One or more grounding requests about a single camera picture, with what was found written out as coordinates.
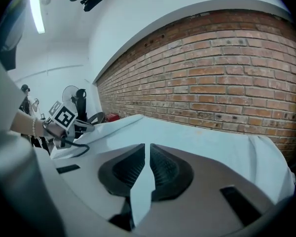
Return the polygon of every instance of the black rectangular strip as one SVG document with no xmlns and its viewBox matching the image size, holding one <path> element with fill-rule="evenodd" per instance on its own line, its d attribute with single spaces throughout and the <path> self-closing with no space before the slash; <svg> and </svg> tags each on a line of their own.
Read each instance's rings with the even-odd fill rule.
<svg viewBox="0 0 296 237">
<path fill-rule="evenodd" d="M 235 187 L 225 187 L 220 191 L 244 226 L 251 224 L 261 216 Z"/>
<path fill-rule="evenodd" d="M 79 169 L 80 167 L 76 164 L 73 165 L 69 165 L 69 166 L 65 166 L 65 167 L 60 167 L 60 168 L 56 168 L 56 170 L 58 171 L 59 174 L 63 174 L 66 172 L 70 172 L 76 169 Z"/>
</svg>

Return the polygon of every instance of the ceiling light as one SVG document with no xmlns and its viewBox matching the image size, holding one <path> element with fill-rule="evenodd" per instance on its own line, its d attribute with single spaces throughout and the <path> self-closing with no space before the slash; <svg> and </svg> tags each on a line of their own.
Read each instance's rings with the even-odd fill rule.
<svg viewBox="0 0 296 237">
<path fill-rule="evenodd" d="M 30 5 L 36 29 L 39 34 L 43 34 L 45 33 L 45 28 L 41 17 L 39 0 L 30 0 Z"/>
</svg>

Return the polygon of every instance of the white wall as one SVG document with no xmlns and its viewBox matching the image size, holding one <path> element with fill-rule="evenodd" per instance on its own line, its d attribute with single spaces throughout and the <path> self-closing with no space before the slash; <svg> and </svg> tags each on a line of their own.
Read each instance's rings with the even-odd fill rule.
<svg viewBox="0 0 296 237">
<path fill-rule="evenodd" d="M 168 23 L 201 12 L 233 8 L 290 17 L 280 0 L 109 0 L 89 42 L 92 76 L 98 78 L 133 44 Z"/>
<path fill-rule="evenodd" d="M 16 69 L 8 74 L 20 88 L 27 84 L 30 96 L 39 99 L 39 110 L 49 117 L 48 110 L 69 85 L 86 89 L 88 117 L 100 112 L 97 88 L 90 81 L 87 43 L 25 43 L 18 46 Z"/>
</svg>

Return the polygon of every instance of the black cable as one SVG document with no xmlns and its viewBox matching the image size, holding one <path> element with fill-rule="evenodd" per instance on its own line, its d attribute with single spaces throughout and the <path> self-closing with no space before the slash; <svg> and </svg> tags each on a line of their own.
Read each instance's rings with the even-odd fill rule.
<svg viewBox="0 0 296 237">
<path fill-rule="evenodd" d="M 74 142 L 68 141 L 68 140 L 66 140 L 65 138 L 59 137 L 58 135 L 56 135 L 55 133 L 53 133 L 52 131 L 50 131 L 50 130 L 47 128 L 47 126 L 46 126 L 45 123 L 43 123 L 43 128 L 44 128 L 45 131 L 48 132 L 51 136 L 53 136 L 54 138 L 60 140 L 60 141 L 63 142 L 63 143 L 67 143 L 67 144 L 69 144 L 69 145 L 72 145 L 72 146 L 75 146 L 75 147 L 78 147 L 78 148 L 86 148 L 86 150 L 84 150 L 82 153 L 80 153 L 80 154 L 78 154 L 78 155 L 76 155 L 76 156 L 74 156 L 74 157 L 79 157 L 79 156 L 85 154 L 86 152 L 88 152 L 89 149 L 90 149 L 90 147 L 89 147 L 87 144 L 77 144 L 77 143 L 74 143 Z"/>
</svg>

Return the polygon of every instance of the electric fan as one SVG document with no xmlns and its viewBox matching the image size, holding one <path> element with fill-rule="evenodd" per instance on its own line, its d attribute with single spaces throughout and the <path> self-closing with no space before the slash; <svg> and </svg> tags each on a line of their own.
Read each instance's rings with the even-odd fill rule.
<svg viewBox="0 0 296 237">
<path fill-rule="evenodd" d="M 70 85 L 70 86 L 67 86 L 63 92 L 63 103 L 65 104 L 65 106 L 77 113 L 77 96 L 76 96 L 76 92 L 78 91 L 79 89 L 76 87 L 76 86 L 73 86 L 73 85 Z"/>
</svg>

